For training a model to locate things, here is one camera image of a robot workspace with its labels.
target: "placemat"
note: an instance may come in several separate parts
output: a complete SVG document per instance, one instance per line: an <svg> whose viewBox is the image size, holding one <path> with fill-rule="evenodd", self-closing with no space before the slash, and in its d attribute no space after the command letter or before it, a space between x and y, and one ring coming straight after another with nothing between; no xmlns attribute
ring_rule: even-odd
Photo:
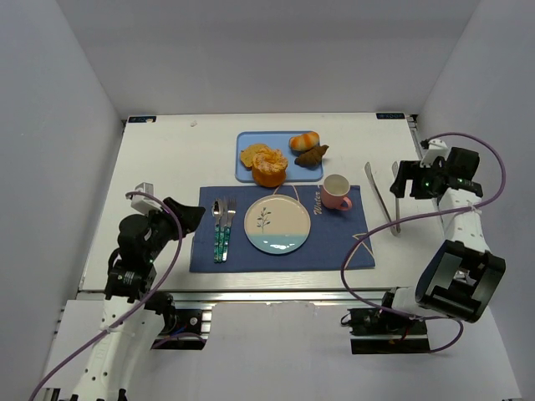
<svg viewBox="0 0 535 401"><path fill-rule="evenodd" d="M360 187L351 186L348 197L353 202L350 211L333 211L325 208L319 198L319 185L283 185L278 189L261 186L209 186L202 187L199 206L206 214L193 239L190 272L311 272L338 270L345 254L359 235L368 231L360 198ZM310 234L306 242L292 253L269 255L259 251L245 234L243 219L252 203L264 196L278 193L298 199L310 214ZM216 198L235 197L237 212L232 221L232 234L225 263L214 263L214 225L211 205ZM369 240L353 255L348 269L375 266Z"/></svg>

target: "tray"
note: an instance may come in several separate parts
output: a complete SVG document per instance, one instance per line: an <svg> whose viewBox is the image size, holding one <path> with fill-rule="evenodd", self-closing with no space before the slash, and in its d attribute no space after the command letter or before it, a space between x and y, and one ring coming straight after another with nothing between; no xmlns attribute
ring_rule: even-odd
<svg viewBox="0 0 535 401"><path fill-rule="evenodd" d="M237 136L236 139L236 179L241 182L254 182L251 171L246 169L240 161L240 152L249 145L265 144L273 149L280 149L283 155L288 158L288 168L286 169L286 182L294 181L319 181L324 176L324 167L320 163L313 168L300 167L294 163L296 157L301 152L294 152L288 146L290 138L296 135L309 132L305 131L246 131Z"/></svg>

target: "pink mug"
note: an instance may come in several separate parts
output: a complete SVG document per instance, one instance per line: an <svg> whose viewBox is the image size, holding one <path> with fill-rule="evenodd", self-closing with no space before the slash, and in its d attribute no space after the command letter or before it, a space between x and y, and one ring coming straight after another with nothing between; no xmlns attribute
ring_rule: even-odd
<svg viewBox="0 0 535 401"><path fill-rule="evenodd" d="M351 185L340 174L328 176L321 187L321 201L328 209L338 209L339 211L348 211L353 207L351 199L346 195L349 193Z"/></svg>

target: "gray wall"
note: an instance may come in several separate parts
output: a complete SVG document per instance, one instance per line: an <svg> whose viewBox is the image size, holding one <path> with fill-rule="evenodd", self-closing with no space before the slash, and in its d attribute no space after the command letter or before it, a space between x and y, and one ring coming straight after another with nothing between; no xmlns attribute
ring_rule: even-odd
<svg viewBox="0 0 535 401"><path fill-rule="evenodd" d="M535 400L534 15L533 0L482 0L419 119L425 135L460 130L488 140L507 164L506 191L484 210L483 225L492 251L507 262L491 309L526 400ZM490 195L499 175L484 156L476 178Z"/></svg>
<svg viewBox="0 0 535 401"><path fill-rule="evenodd" d="M419 112L478 0L58 0L121 117Z"/></svg>
<svg viewBox="0 0 535 401"><path fill-rule="evenodd" d="M0 398L24 400L75 294L121 127L54 0L3 0L0 54Z"/></svg>

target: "round plate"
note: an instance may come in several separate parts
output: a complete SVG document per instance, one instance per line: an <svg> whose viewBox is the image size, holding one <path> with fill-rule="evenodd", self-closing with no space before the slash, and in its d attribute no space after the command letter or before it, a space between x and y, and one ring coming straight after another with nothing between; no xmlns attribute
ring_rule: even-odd
<svg viewBox="0 0 535 401"><path fill-rule="evenodd" d="M270 195L254 202L245 214L245 233L260 251L282 255L298 249L310 232L310 216L294 198Z"/></svg>

